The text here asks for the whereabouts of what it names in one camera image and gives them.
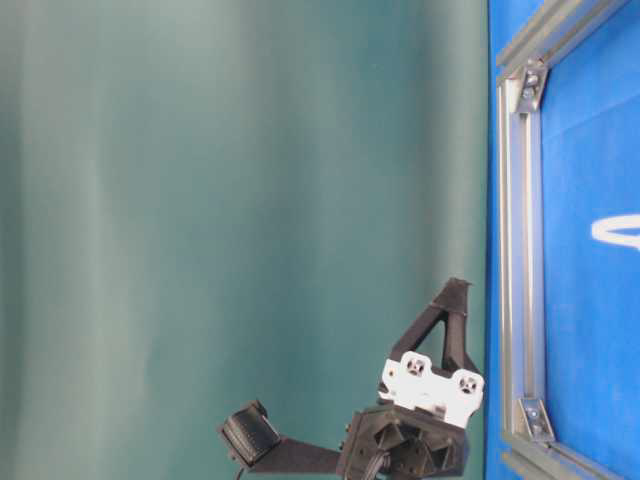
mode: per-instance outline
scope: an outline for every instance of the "aluminum frame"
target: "aluminum frame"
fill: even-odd
[[[547,0],[497,57],[500,188],[500,337],[503,461],[527,479],[620,479],[555,440],[548,424],[536,436],[522,408],[545,402],[544,276],[540,111],[544,80],[555,64],[627,0]],[[527,75],[543,72],[534,97]]]

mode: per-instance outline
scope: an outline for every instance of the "white marking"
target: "white marking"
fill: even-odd
[[[640,228],[640,215],[620,215],[597,220],[591,225],[591,235],[601,242],[640,250],[640,235],[617,232],[629,228]]]
[[[387,360],[382,382],[389,392],[378,392],[380,398],[409,410],[421,408],[461,428],[480,407],[484,389],[481,375],[463,368],[451,378],[436,375],[431,359],[416,352],[405,352],[400,362]]]

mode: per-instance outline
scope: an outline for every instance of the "blue surface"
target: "blue surface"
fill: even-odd
[[[640,213],[640,2],[557,65],[542,110],[548,408],[558,439],[640,478],[640,252],[593,221]]]
[[[487,365],[488,390],[485,392],[486,409],[486,462],[485,478],[517,479],[518,475],[509,470],[500,459],[500,454],[505,450],[505,445],[500,440],[501,416],[500,416],[500,275],[499,275],[499,216],[498,216],[498,162],[495,102],[495,79],[498,74],[495,58],[509,40],[524,26],[529,17],[542,5],[542,0],[528,0],[512,2],[508,0],[495,0],[489,3],[489,30],[490,30],[490,154],[489,154],[489,184],[488,184],[488,248],[487,248]]]

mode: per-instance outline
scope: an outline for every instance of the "green curtain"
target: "green curtain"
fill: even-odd
[[[230,479],[214,427],[256,397],[337,448],[449,276],[483,369],[486,29],[484,1],[2,2],[0,478]]]

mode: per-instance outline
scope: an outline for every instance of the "white curved line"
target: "white curved line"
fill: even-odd
[[[640,215],[620,215],[597,220],[591,225],[591,235],[601,242],[640,250],[640,235],[616,232],[628,228],[640,228]]]

